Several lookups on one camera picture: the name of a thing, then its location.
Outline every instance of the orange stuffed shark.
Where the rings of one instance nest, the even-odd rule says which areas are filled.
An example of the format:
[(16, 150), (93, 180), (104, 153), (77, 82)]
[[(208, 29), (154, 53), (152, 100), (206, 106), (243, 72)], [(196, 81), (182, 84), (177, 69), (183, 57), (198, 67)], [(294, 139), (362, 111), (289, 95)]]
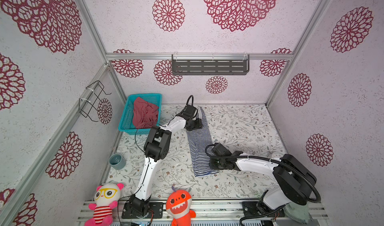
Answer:
[(168, 197), (166, 203), (167, 212), (173, 216), (172, 226), (190, 226), (191, 218), (196, 217), (191, 207), (192, 197), (185, 190), (175, 190), (172, 186), (173, 193)]

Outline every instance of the blue cup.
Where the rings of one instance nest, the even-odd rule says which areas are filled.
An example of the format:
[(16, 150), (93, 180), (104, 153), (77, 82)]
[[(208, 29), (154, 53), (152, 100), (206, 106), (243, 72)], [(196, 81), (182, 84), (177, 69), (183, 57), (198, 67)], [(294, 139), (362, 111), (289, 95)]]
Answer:
[(122, 170), (125, 166), (125, 159), (116, 153), (109, 158), (109, 165), (116, 170)]

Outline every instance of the white cable clip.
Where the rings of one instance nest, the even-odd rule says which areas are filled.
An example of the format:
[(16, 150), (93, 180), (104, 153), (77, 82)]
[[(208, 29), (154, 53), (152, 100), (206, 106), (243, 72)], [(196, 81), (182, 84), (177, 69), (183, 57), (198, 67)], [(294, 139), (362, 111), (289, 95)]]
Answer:
[(88, 100), (88, 99), (86, 99), (86, 98), (81, 98), (81, 99), (83, 99), (83, 100), (86, 100), (86, 101), (88, 101), (89, 103), (91, 103), (91, 101), (90, 101), (90, 100)]

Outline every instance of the pink stuffed bear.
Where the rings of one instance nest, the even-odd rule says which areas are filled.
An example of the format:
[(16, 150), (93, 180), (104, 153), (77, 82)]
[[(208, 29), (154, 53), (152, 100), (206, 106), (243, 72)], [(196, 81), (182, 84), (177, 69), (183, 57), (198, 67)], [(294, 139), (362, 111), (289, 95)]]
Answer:
[(93, 218), (85, 222), (85, 226), (109, 226), (113, 223), (112, 209), (118, 206), (121, 196), (121, 189), (124, 184), (107, 183), (96, 188), (94, 200), (96, 204), (88, 205), (90, 210), (94, 210)]

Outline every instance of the toy ear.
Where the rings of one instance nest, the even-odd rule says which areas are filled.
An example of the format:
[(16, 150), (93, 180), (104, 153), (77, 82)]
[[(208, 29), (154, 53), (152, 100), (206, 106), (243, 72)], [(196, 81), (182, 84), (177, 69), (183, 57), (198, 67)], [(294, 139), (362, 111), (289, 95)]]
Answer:
[(120, 190), (122, 190), (122, 188), (124, 188), (124, 184), (118, 183), (118, 187), (119, 187)]

